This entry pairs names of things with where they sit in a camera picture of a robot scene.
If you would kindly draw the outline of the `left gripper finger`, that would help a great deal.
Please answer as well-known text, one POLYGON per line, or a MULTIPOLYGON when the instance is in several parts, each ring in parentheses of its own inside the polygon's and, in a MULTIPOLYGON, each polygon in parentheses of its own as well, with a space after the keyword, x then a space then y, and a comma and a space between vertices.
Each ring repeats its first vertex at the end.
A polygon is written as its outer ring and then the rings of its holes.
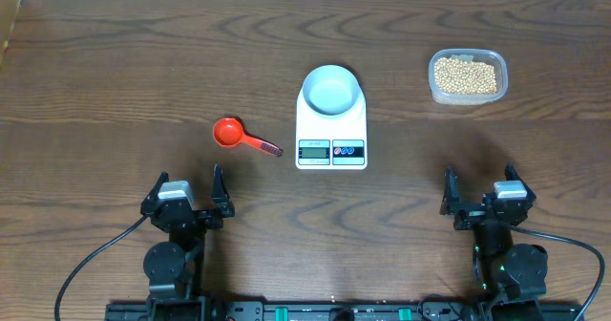
POLYGON ((215 204, 216 208, 219 208, 221 210, 231 209, 231 198, 223 182, 222 168, 218 164, 214 166, 211 199, 215 204))
POLYGON ((162 171, 161 174, 158 177, 157 182, 155 183, 154 187, 151 189, 151 191, 149 192, 149 194, 146 197, 146 202, 147 203, 152 203, 154 201, 158 200, 158 192, 160 191, 161 187, 169 181, 169 175, 167 172, 162 171))

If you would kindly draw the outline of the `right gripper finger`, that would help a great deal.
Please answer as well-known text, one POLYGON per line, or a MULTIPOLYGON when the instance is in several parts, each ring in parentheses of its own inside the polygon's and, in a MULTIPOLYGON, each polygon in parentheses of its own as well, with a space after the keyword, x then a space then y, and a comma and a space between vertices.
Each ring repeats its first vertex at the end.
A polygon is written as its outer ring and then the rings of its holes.
POLYGON ((457 185, 457 176, 450 166, 446 168, 444 182, 442 210, 452 211, 457 204, 460 204, 460 192, 457 185))
POLYGON ((531 189, 528 184, 518 175, 515 166, 508 162, 504 168, 504 175, 507 181, 515 183, 515 190, 512 193, 514 196, 527 197, 531 194, 531 189))

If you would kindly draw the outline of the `red measuring scoop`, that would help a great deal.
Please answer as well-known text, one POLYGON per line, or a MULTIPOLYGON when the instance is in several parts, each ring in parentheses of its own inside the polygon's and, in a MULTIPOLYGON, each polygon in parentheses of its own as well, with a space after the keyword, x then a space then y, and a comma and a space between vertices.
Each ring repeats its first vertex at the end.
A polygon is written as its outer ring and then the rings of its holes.
POLYGON ((274 157, 280 157, 284 153, 284 150, 275 144, 248 135, 237 118, 219 119, 213 126, 212 134, 215 142, 221 147, 233 148, 247 144, 274 157))

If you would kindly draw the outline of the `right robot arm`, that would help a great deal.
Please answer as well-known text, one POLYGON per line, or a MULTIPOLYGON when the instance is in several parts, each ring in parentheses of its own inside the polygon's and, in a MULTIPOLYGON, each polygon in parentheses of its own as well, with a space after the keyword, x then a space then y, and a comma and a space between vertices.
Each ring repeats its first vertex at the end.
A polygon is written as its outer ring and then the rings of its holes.
POLYGON ((474 274, 485 295, 464 313, 467 320, 533 321, 544 318, 538 298, 546 293, 548 254, 542 246, 515 244, 512 228, 525 221, 536 194, 511 164, 478 203, 461 199, 457 176, 448 167, 441 213, 456 230, 474 234, 474 274))

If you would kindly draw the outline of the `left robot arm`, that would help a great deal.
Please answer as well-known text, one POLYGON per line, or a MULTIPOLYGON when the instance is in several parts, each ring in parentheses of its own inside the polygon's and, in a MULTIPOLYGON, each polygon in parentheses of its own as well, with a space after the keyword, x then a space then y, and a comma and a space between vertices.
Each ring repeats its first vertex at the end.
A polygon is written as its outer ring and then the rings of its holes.
POLYGON ((214 166, 212 208, 193 208, 194 194, 189 182, 169 180, 160 174, 141 203, 140 213, 168 235, 152 246, 143 260, 149 279, 146 301, 148 320, 223 320, 226 307, 201 290, 205 234, 223 227, 223 220, 235 215, 225 188, 222 169, 214 166))

